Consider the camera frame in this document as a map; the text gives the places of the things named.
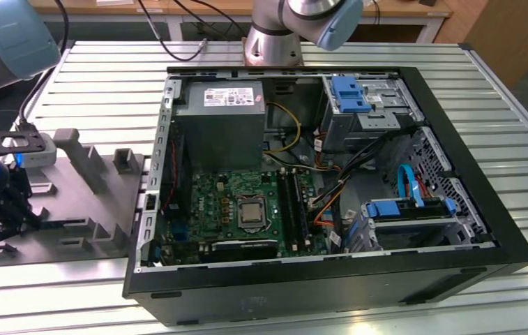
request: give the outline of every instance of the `cpu socket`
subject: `cpu socket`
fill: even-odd
[[[266,199],[241,198],[237,201],[239,209],[239,228],[259,231],[267,225]]]

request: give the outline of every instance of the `ram slot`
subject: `ram slot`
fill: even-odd
[[[291,197],[294,200],[293,222],[295,225],[295,235],[298,237],[299,246],[303,248],[311,245],[310,230],[307,228],[307,212],[306,212],[303,195],[302,195],[302,185],[299,183],[299,177],[295,172],[290,174],[290,179],[291,179],[291,187],[293,187],[291,192],[294,194],[294,196]]]
[[[290,251],[298,250],[298,240],[295,238],[294,216],[293,216],[293,201],[290,192],[290,181],[287,179],[286,171],[277,173],[277,186],[279,193],[279,207],[281,215],[283,217],[283,233],[286,249]]]

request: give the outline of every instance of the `table leg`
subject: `table leg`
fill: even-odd
[[[169,35],[171,40],[183,40],[183,31],[181,30],[181,23],[183,18],[181,15],[167,15]]]
[[[443,24],[443,17],[431,17],[427,19],[427,24],[423,26],[422,33],[417,39],[417,43],[433,43],[441,27]]]

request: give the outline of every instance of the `screw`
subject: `screw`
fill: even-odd
[[[310,164],[310,157],[306,155],[299,155],[299,160],[303,164]]]

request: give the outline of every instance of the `motherboard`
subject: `motherboard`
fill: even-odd
[[[326,254],[323,232],[307,228],[307,204],[317,196],[309,171],[195,174],[191,187],[190,220],[170,223],[167,263],[209,262],[215,247],[227,248],[235,260],[238,253],[246,259]]]

